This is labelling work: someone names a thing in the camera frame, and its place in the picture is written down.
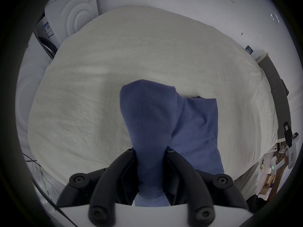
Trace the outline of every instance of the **blue cloth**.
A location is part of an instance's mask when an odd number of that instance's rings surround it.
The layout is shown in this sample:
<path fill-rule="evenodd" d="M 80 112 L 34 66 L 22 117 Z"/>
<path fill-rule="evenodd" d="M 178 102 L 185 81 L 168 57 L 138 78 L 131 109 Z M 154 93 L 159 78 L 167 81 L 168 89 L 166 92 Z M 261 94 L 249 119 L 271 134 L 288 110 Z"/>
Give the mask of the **blue cloth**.
<path fill-rule="evenodd" d="M 167 146 L 195 169 L 224 173 L 216 99 L 187 98 L 174 87 L 138 80 L 122 87 L 120 109 L 137 154 L 137 206 L 169 206 L 162 188 Z"/>

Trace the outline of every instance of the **cable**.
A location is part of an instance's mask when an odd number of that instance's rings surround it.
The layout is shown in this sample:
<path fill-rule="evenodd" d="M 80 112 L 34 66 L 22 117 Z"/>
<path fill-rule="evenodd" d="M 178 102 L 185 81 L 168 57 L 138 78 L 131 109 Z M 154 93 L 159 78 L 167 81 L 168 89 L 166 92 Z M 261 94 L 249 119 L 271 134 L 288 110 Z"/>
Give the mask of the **cable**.
<path fill-rule="evenodd" d="M 25 155 L 26 157 L 28 157 L 29 159 L 31 159 L 31 161 L 32 161 L 33 163 L 37 164 L 38 166 L 41 166 L 39 163 L 37 163 L 37 162 L 36 162 L 35 160 L 33 160 L 32 158 L 30 158 L 28 155 L 24 154 L 23 152 L 22 152 L 22 154 Z"/>
<path fill-rule="evenodd" d="M 36 169 L 42 174 L 42 176 L 45 178 L 45 180 L 47 180 L 46 179 L 46 177 L 43 175 L 43 172 L 41 172 L 37 167 L 36 167 Z M 60 195 L 60 193 L 58 192 L 58 190 L 49 182 L 49 180 L 47 180 L 47 182 L 57 191 L 57 193 Z"/>
<path fill-rule="evenodd" d="M 62 214 L 64 217 L 66 217 L 74 226 L 78 227 L 73 221 L 71 221 L 71 219 L 69 217 L 67 217 L 67 215 L 60 209 L 58 208 L 57 205 L 55 205 L 50 199 L 49 197 L 45 194 L 45 192 L 42 191 L 42 189 L 40 188 L 40 186 L 37 184 L 36 180 L 34 179 L 34 177 L 32 177 L 32 182 L 33 184 L 36 186 L 36 188 L 38 189 L 38 191 L 41 193 L 41 195 L 49 202 L 49 204 L 51 206 L 54 207 L 55 210 L 57 210 L 60 214 Z"/>
<path fill-rule="evenodd" d="M 37 164 L 39 167 L 42 167 L 39 163 L 37 163 L 37 160 L 33 160 L 32 158 L 30 158 L 28 155 L 22 153 L 23 155 L 25 155 L 26 157 L 28 157 L 29 159 L 31 159 L 30 161 L 26 161 L 26 162 L 32 162 Z M 43 173 L 36 167 L 36 169 L 42 174 L 42 176 L 46 179 L 46 177 L 43 175 Z M 60 195 L 60 193 L 58 192 L 58 190 L 49 182 L 49 180 L 47 180 L 48 183 L 57 191 L 57 193 Z"/>

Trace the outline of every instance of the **cardboard box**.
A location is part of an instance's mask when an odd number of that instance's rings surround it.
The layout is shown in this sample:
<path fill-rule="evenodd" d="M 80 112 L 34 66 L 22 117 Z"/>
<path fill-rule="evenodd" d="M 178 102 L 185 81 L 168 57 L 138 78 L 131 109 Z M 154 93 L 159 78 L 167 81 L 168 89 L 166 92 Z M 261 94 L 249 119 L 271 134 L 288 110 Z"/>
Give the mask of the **cardboard box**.
<path fill-rule="evenodd" d="M 267 175 L 267 177 L 266 177 L 266 180 L 265 180 L 265 183 L 264 183 L 264 185 L 267 185 L 267 184 L 269 184 L 269 185 L 271 185 L 272 184 L 272 182 L 273 182 L 273 180 L 276 178 L 276 175 L 270 175 L 270 174 L 268 174 Z"/>
<path fill-rule="evenodd" d="M 269 190 L 269 187 L 270 185 L 267 184 L 267 185 L 264 185 L 263 188 L 261 189 L 260 193 L 259 194 L 263 194 L 263 195 L 266 195 L 268 190 Z"/>

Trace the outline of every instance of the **white duvet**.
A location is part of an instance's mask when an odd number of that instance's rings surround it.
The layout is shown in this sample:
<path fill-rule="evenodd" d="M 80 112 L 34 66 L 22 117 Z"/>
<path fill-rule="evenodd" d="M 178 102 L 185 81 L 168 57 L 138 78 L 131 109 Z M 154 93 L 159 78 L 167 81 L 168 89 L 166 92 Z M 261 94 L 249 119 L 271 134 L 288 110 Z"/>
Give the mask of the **white duvet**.
<path fill-rule="evenodd" d="M 41 166 L 66 184 L 131 148 L 119 92 L 138 79 L 217 99 L 218 149 L 233 179 L 277 140 L 268 81 L 238 43 L 190 18 L 127 6 L 70 36 L 48 66 L 28 120 L 28 142 Z"/>

